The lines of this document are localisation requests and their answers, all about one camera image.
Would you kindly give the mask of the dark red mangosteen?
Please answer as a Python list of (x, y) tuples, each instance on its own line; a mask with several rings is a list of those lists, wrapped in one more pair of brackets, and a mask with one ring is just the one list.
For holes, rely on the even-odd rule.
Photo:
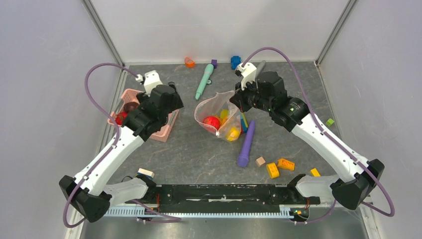
[(139, 106), (139, 103), (137, 102), (128, 102), (123, 105), (123, 111), (126, 113), (129, 113), (133, 110), (135, 110)]

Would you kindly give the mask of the yellow starfruit toy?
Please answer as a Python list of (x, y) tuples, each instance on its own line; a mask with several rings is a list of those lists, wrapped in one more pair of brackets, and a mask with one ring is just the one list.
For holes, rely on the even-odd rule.
[(223, 109), (221, 110), (220, 114), (219, 114), (219, 118), (221, 120), (225, 119), (228, 116), (228, 109)]

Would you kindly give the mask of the yellow pear toy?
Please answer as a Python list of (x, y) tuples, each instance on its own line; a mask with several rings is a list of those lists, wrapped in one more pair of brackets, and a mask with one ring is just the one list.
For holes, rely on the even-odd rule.
[(227, 141), (236, 141), (238, 140), (241, 134), (241, 130), (237, 127), (232, 127), (225, 136)]

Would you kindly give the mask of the orange wrinkled fruit toy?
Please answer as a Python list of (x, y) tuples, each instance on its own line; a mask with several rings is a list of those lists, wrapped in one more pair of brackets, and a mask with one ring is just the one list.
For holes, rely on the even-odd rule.
[(227, 119), (228, 119), (228, 116), (225, 116), (225, 117), (223, 117), (223, 118), (220, 118), (220, 117), (216, 117), (218, 120), (219, 120), (219, 122), (220, 122), (220, 124), (219, 124), (219, 127), (222, 127), (224, 124), (225, 124), (225, 122), (227, 121)]

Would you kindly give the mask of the clear zip top bag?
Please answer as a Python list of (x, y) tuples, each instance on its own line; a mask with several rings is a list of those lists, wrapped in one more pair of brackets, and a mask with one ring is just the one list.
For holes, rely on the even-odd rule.
[[(199, 103), (195, 109), (194, 119), (196, 122), (217, 138), (226, 140), (225, 136), (232, 127), (237, 127), (241, 130), (240, 110), (236, 105), (229, 101), (234, 93), (235, 91), (216, 93), (214, 97)], [(228, 119), (225, 124), (219, 128), (219, 130), (216, 130), (214, 127), (205, 125), (203, 123), (205, 117), (219, 117), (219, 114), (223, 109), (228, 109)]]

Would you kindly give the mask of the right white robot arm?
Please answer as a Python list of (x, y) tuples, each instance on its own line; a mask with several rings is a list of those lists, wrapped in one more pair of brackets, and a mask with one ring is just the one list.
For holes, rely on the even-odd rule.
[(236, 83), (230, 102), (242, 112), (265, 111), (272, 121), (306, 142), (337, 173), (331, 194), (345, 208), (355, 210), (376, 187), (385, 165), (368, 160), (345, 145), (310, 113), (301, 99), (288, 96), (284, 81), (276, 72), (260, 73), (256, 80)]

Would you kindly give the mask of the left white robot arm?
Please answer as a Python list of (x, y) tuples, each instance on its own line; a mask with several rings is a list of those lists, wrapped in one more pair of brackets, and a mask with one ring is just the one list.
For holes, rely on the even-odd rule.
[(134, 199), (150, 203), (156, 198), (154, 184), (147, 183), (146, 177), (108, 184), (134, 150), (167, 123), (168, 115), (183, 107), (173, 82), (157, 85), (150, 94), (140, 93), (137, 98), (141, 101), (139, 107), (128, 114), (122, 125), (116, 126), (115, 136), (103, 151), (74, 177), (65, 175), (59, 181), (67, 199), (63, 212), (65, 226), (72, 228), (67, 221), (70, 206), (92, 223), (103, 217), (111, 206)]

